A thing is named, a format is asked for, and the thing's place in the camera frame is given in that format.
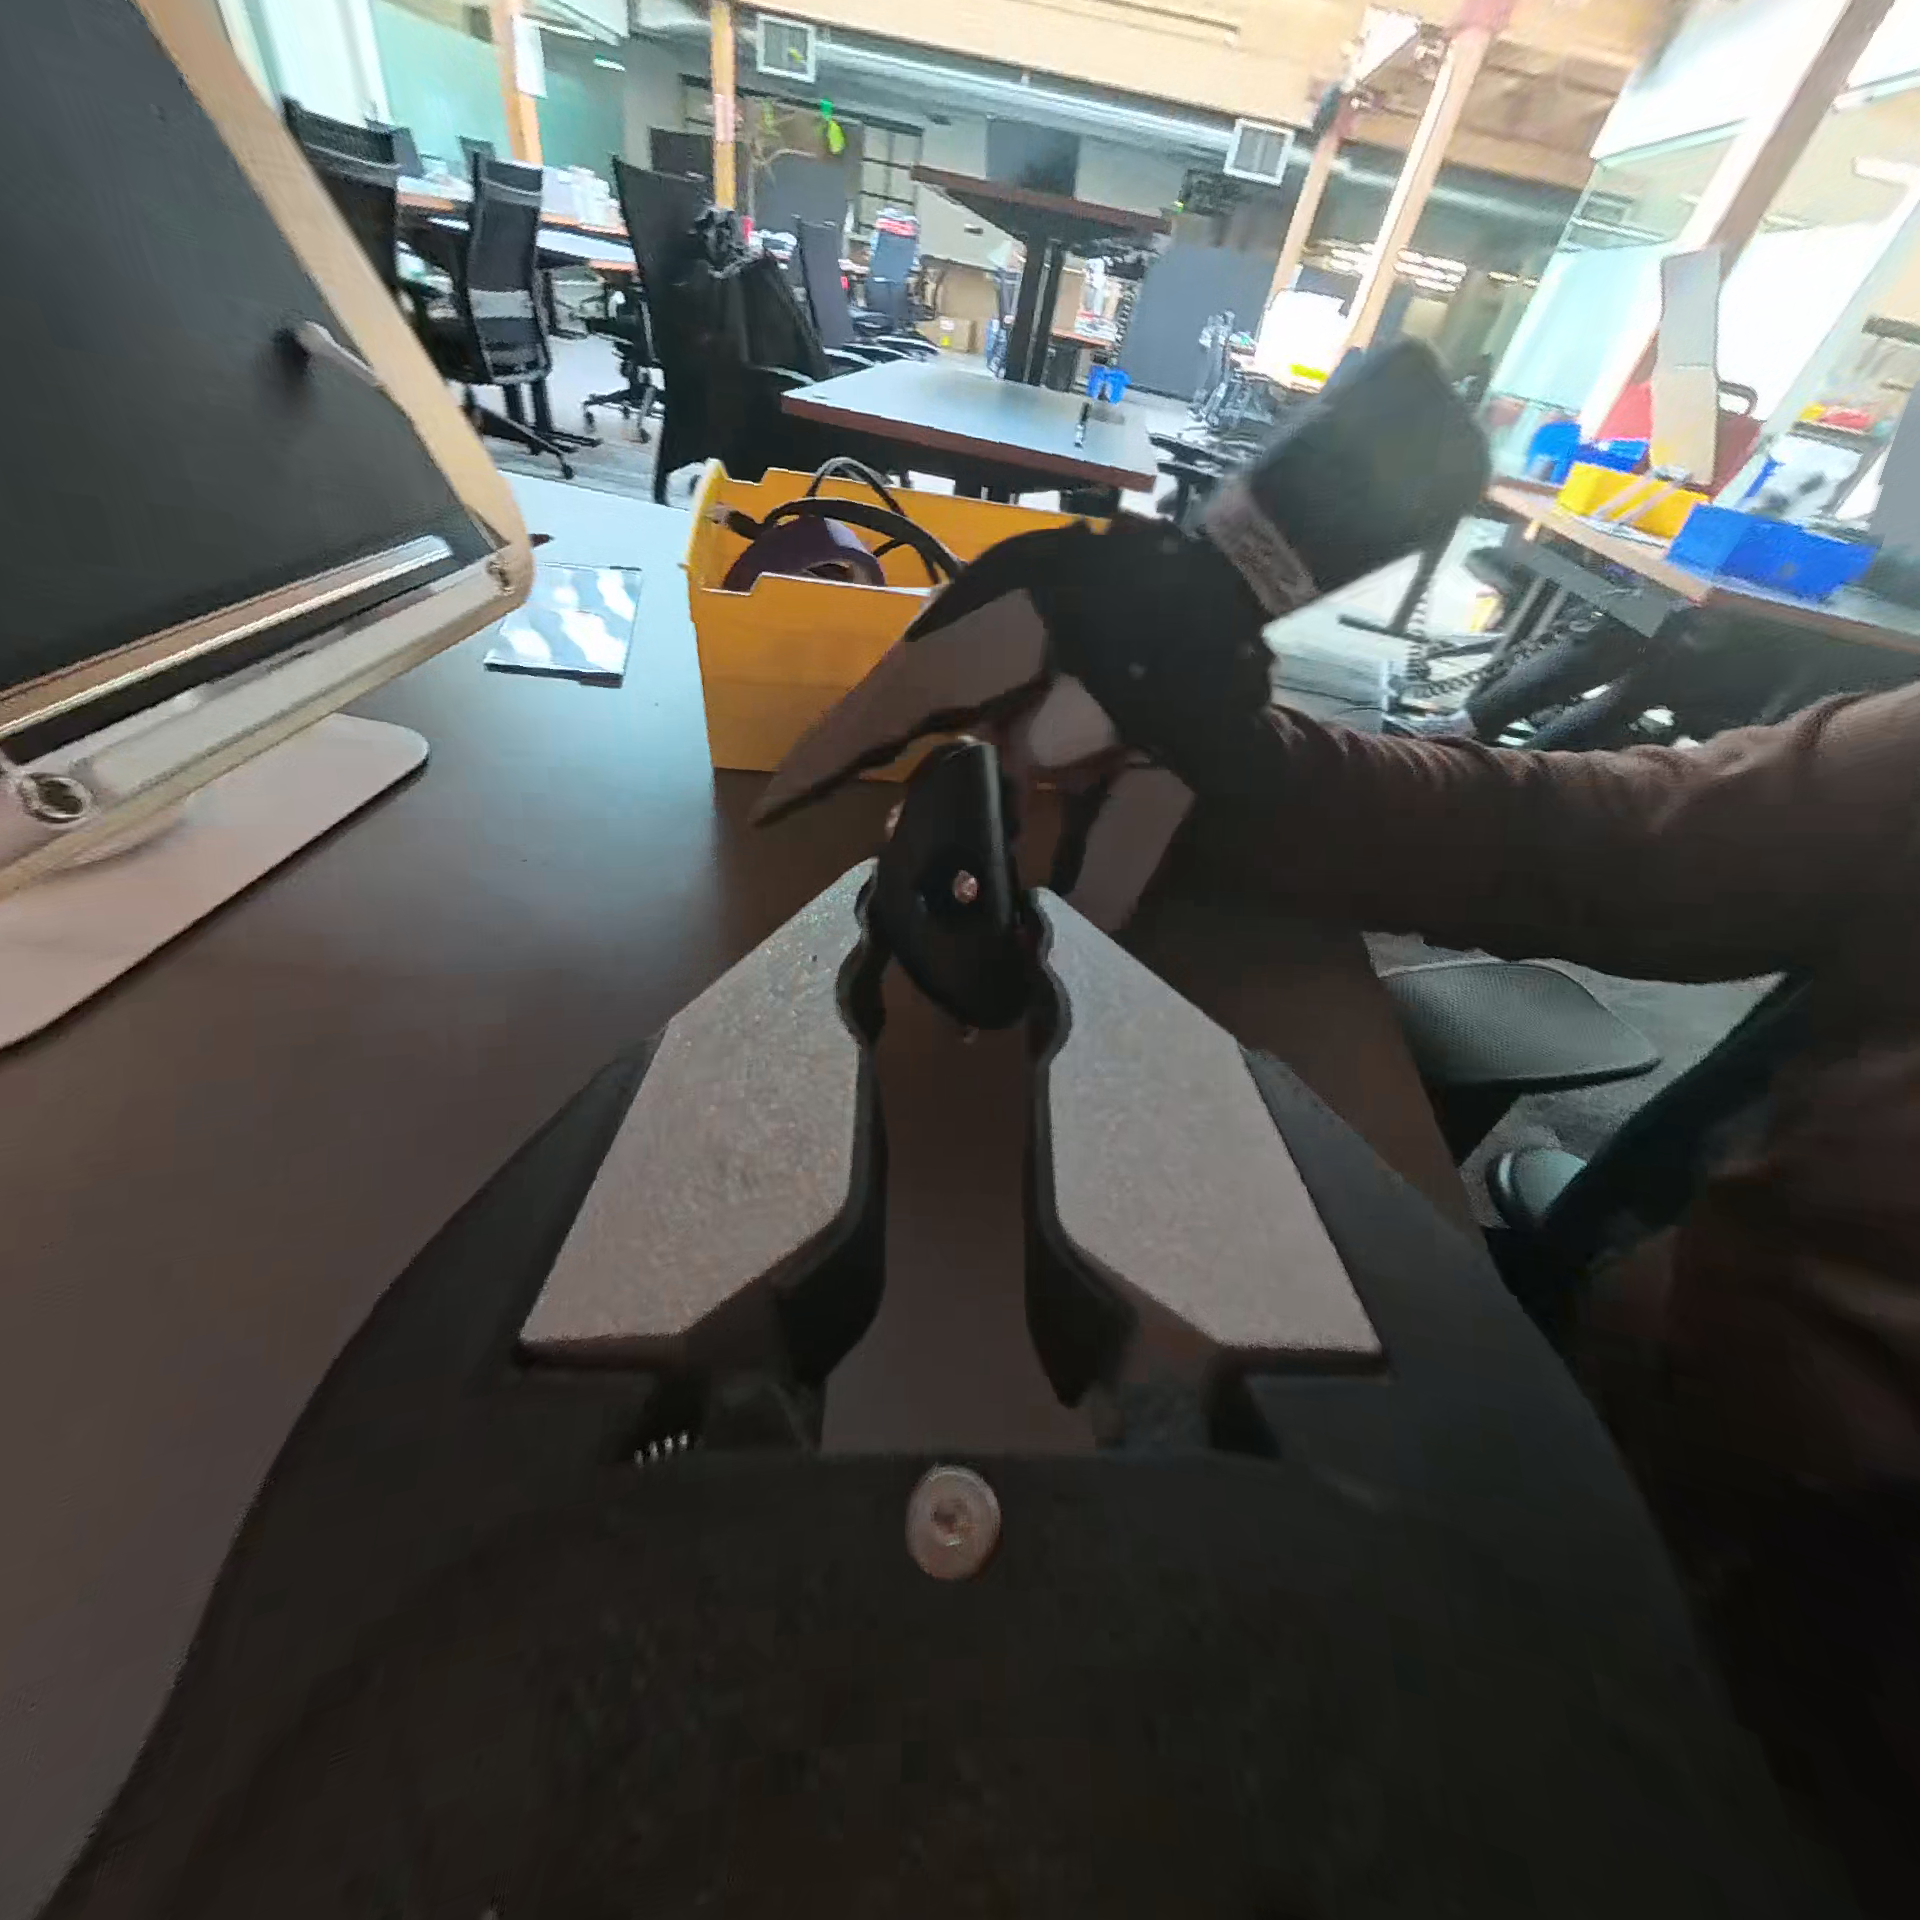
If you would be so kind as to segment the purple object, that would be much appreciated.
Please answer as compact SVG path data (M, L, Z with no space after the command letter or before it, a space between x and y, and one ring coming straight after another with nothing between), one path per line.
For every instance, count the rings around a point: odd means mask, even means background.
M744 594L765 577L884 587L884 562L840 518L786 514L756 521L750 514L727 514L725 524L742 540L742 550L723 577L725 594Z

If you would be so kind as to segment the person's right forearm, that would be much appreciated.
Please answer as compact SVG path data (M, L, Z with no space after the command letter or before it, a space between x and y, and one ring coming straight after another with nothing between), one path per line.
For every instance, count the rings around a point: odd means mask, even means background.
M1916 682L1702 747L1493 748L1228 712L1167 748L1295 914L1670 984L1793 974L1825 1047L1916 1042Z

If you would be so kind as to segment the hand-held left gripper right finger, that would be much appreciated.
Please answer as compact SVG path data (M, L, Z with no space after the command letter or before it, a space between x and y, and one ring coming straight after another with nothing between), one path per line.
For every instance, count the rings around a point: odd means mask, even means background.
M1025 1331L1064 1406L1375 1375L1380 1333L1244 1047L1040 887Z

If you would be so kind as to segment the person's torso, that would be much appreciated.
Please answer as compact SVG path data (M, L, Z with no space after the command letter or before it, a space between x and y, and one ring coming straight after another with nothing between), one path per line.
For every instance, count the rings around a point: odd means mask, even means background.
M1864 1918L1916 1918L1916 1035L1782 1073L1574 1352Z

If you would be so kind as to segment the black office chair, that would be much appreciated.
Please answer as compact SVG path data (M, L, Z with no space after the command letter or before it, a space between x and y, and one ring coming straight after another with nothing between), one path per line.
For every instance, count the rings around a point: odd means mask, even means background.
M382 291L401 296L401 151L386 124L350 124L293 95L281 99L291 139L307 154Z
M464 385L466 417L528 452L553 455L573 481L545 380L553 341L537 291L543 184L530 167L468 154L466 253L451 277L450 380Z
M613 187L620 220L634 253L634 272L644 300L644 323L651 354L664 372L664 425L656 449L651 502L667 502L667 481L678 469L702 466L716 455L704 452L704 430L695 400L695 361L678 319L678 268L683 266L686 234L695 217L711 204L702 178L659 175L613 163ZM833 455L830 434L811 425L809 459L779 469L815 469Z

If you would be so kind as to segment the black wood-framed board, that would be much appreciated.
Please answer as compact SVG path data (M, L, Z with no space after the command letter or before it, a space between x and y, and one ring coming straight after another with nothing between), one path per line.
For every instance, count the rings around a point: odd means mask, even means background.
M4 731L528 580L322 178L183 4L4 4Z

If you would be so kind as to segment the raised standing desk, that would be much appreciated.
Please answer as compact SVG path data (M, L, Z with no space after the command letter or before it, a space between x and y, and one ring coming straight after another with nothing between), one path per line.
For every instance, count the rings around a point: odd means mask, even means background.
M1067 260L1098 260L1115 253L1152 247L1169 234L1169 217L1092 204L999 178L977 178L940 167L916 163L913 178L931 187L951 204L977 214L985 224L1021 245L1021 278L1015 321L1005 345L1001 375L1040 385L1046 372L1052 307L1064 285Z

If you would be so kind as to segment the grey mesh office chair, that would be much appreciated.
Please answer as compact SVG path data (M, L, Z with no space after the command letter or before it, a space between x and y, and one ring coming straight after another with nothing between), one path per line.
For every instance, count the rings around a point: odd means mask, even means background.
M1551 963L1493 958L1380 974L1425 1091L1574 1091L1658 1072L1660 1050Z

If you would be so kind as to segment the small blue parts bin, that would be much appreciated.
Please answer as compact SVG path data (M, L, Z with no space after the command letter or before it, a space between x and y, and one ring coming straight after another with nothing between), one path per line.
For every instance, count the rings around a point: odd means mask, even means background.
M1538 487L1561 491L1574 466L1599 466L1615 474L1635 474L1646 459L1650 441L1640 438L1584 438L1574 417L1543 420L1523 449L1520 476Z

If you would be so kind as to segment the black jacket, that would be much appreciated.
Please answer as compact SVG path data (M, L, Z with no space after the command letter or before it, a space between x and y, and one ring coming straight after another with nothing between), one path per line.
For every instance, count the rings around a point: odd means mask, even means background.
M704 452L733 476L802 466L811 425L786 413L782 398L825 383L833 369L779 262L750 247L733 212L709 204L689 224L674 295Z

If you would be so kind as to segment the white metal stand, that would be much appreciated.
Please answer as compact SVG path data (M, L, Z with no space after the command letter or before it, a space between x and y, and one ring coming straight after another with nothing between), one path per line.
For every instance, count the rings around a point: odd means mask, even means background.
M47 1034L194 926L415 781L420 731L327 714L151 826L4 897L4 1050Z

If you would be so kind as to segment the yellow parts bin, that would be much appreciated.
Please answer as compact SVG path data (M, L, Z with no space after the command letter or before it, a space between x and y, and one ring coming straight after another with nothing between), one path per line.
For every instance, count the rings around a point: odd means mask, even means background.
M1553 507L1601 532L1670 543L1713 493L1650 469L1579 459L1556 487Z

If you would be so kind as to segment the dark office table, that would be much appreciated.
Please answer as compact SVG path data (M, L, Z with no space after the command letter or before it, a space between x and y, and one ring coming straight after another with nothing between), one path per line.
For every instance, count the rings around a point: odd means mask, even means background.
M1082 398L954 361L881 361L782 398L782 410L896 452L896 463L1005 491L1152 491L1158 446L1129 404L1092 400L1087 446L1071 449Z

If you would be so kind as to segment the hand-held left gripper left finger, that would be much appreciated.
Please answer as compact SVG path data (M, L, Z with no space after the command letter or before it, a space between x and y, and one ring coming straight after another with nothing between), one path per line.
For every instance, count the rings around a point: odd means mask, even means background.
M519 1348L825 1386L876 1316L884 1133L856 864L659 1034Z

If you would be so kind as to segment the yellow plastic bin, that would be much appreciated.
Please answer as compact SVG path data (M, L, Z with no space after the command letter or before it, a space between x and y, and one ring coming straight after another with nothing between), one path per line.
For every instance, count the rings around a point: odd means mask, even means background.
M765 577L725 594L742 540L727 514L820 514L847 521L884 562L884 587ZM1021 505L968 502L884 481L835 455L809 474L765 469L756 483L709 459L689 493L683 587L704 688L709 761L719 775L773 775L818 722L924 610L956 568L995 543L1096 524Z

